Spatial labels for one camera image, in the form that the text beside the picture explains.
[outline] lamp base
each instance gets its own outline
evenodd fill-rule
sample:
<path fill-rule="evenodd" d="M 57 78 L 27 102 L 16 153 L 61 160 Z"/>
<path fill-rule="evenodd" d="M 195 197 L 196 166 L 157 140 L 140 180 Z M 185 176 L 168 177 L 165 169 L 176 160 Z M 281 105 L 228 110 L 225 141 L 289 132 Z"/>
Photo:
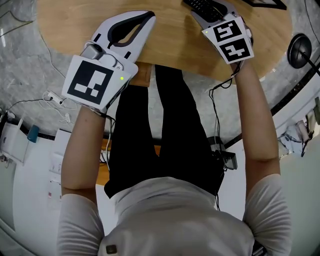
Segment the lamp base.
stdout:
<path fill-rule="evenodd" d="M 308 63 L 311 57 L 312 45 L 310 39 L 305 34 L 297 34 L 292 40 L 288 48 L 288 61 L 295 69 L 300 69 Z"/>

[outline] forearm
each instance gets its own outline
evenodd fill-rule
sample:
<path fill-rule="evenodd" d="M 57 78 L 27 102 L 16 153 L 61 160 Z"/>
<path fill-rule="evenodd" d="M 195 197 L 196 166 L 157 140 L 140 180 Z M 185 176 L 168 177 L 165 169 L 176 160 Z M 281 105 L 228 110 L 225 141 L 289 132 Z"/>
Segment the forearm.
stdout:
<path fill-rule="evenodd" d="M 95 188 L 106 120 L 81 107 L 62 163 L 61 185 L 69 190 Z"/>
<path fill-rule="evenodd" d="M 235 81 L 246 158 L 256 161 L 277 158 L 279 153 L 274 121 L 259 78 L 248 60 Z"/>

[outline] blue object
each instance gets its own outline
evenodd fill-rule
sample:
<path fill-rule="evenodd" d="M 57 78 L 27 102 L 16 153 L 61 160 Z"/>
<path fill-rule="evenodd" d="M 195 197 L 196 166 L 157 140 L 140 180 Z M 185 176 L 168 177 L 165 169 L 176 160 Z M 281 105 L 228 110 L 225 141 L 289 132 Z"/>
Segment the blue object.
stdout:
<path fill-rule="evenodd" d="M 28 140 L 36 143 L 37 142 L 37 137 L 38 137 L 38 133 L 39 133 L 39 127 L 36 125 L 33 125 L 28 133 Z"/>

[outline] white t-shirt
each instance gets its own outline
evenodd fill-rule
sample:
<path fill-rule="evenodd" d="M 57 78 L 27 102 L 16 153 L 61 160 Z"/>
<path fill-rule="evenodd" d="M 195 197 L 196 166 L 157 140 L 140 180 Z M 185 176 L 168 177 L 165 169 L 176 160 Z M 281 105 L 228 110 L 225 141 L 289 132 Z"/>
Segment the white t-shirt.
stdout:
<path fill-rule="evenodd" d="M 102 256 L 115 245 L 118 256 L 251 256 L 255 240 L 270 256 L 290 254 L 291 219 L 278 174 L 251 190 L 243 221 L 215 210 L 212 194 L 171 177 L 145 180 L 112 199 L 118 223 L 104 237 L 93 202 L 62 197 L 58 255 Z"/>

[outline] t-shirt sleeve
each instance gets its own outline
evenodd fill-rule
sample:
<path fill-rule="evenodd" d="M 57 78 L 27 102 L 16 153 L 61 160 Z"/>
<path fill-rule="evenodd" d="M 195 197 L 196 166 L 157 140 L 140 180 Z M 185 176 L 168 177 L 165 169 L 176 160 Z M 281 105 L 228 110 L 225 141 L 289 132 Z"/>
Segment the t-shirt sleeve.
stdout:
<path fill-rule="evenodd" d="M 78 194 L 66 194 L 61 201 L 57 255 L 96 256 L 105 236 L 97 206 Z"/>
<path fill-rule="evenodd" d="M 245 202 L 243 221 L 255 240 L 266 248 L 267 255 L 290 254 L 291 217 L 279 174 L 269 175 L 253 187 Z"/>

